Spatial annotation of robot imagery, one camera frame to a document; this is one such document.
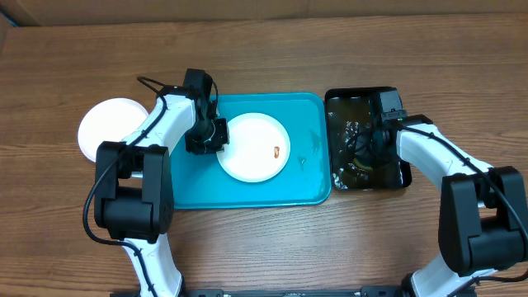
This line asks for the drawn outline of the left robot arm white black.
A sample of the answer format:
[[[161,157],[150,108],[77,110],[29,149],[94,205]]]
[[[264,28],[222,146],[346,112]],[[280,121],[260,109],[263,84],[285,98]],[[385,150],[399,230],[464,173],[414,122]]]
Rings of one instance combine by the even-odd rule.
[[[184,280],[172,258],[167,231],[173,216],[170,155],[179,141],[195,155],[228,143],[211,79],[156,91],[152,115],[127,140],[99,145],[96,176],[83,206],[87,236],[127,252],[140,296],[183,296]]]

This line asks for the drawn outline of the white plate with ketchup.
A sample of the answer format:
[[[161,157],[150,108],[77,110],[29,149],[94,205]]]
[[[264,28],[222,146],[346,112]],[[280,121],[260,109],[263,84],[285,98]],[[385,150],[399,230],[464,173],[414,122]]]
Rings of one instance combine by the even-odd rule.
[[[78,137],[92,137],[100,144],[103,141],[120,142],[139,128],[148,115],[147,110],[136,101],[111,98],[86,113],[78,127]]]

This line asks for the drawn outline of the black water tray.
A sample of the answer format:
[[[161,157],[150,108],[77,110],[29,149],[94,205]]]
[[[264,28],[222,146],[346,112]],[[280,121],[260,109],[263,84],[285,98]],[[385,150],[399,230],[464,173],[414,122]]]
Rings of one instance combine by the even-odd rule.
[[[360,125],[381,127],[374,122],[371,101],[377,92],[390,88],[395,87],[335,88],[326,92],[324,109],[331,181],[334,189],[338,191],[400,189],[412,183],[410,164],[402,160],[397,164],[373,169],[372,172],[357,170],[346,163],[346,130]]]

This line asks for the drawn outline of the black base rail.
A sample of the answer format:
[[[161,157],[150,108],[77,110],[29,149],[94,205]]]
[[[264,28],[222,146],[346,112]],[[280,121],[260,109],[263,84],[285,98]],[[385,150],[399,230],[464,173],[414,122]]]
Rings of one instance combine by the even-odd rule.
[[[178,297],[412,297],[399,286],[363,286],[354,290],[297,290],[297,291],[222,291],[184,290]]]

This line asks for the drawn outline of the teal plastic tray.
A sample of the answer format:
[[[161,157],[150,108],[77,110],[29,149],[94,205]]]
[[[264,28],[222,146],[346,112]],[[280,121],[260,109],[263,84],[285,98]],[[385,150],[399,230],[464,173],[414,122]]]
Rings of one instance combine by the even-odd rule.
[[[290,136],[290,156],[273,178],[258,183],[231,177],[213,154],[195,155],[180,141],[170,156],[178,210],[316,205],[332,190],[325,108],[310,92],[222,95],[219,114],[231,120],[256,112],[278,120]]]

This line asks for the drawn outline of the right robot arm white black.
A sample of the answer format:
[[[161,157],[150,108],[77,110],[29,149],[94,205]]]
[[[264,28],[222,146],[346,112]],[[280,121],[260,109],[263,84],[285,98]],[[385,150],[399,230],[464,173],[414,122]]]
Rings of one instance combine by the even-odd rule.
[[[424,115],[384,113],[346,144],[362,166],[394,159],[416,167],[441,193],[440,252],[407,275],[397,296],[474,296],[483,281],[515,283],[527,275],[499,271],[527,260],[524,179],[512,166],[492,167],[449,141]]]

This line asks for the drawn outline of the green yellow sponge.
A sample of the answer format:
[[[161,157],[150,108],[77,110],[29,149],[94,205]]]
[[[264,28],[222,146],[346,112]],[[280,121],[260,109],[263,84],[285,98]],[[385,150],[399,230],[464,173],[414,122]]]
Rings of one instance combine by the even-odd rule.
[[[361,171],[365,171],[365,172],[372,172],[373,171],[373,167],[371,166],[366,166],[365,164],[362,164],[361,162],[359,162],[357,159],[354,159],[350,165],[352,167],[354,167],[355,169],[357,170],[361,170]]]

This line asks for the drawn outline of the yellow plate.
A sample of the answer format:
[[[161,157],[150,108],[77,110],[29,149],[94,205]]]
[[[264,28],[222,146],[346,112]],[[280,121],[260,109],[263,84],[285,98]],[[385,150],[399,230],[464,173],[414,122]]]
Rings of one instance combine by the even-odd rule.
[[[87,136],[78,137],[78,146],[82,154],[91,162],[95,162],[97,158],[97,149],[100,142],[97,139]]]

